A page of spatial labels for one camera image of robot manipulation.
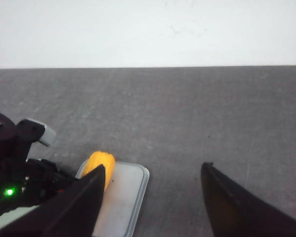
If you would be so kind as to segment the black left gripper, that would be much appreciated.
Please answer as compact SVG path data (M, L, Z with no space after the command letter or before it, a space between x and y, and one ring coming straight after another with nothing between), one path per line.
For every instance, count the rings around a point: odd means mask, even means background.
M28 159L20 166L0 166L0 216L19 207L40 205L71 186L76 178L46 159Z

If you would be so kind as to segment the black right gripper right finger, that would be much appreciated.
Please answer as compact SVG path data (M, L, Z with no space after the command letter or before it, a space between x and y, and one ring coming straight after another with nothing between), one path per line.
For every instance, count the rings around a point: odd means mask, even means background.
M296 219L264 202L211 162L200 170L204 204L216 237L296 237Z

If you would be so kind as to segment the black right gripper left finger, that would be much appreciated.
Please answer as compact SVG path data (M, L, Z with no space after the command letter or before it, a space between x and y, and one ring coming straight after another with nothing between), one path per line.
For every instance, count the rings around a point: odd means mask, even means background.
M0 237L90 237L101 209L105 168L99 165L69 188L0 229Z

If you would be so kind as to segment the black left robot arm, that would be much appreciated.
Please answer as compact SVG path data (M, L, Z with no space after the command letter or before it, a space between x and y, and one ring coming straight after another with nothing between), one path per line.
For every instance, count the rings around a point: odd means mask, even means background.
M32 144L49 147L55 137L45 123L31 118L14 123L0 113L0 216L40 205L76 181L47 159L28 158Z

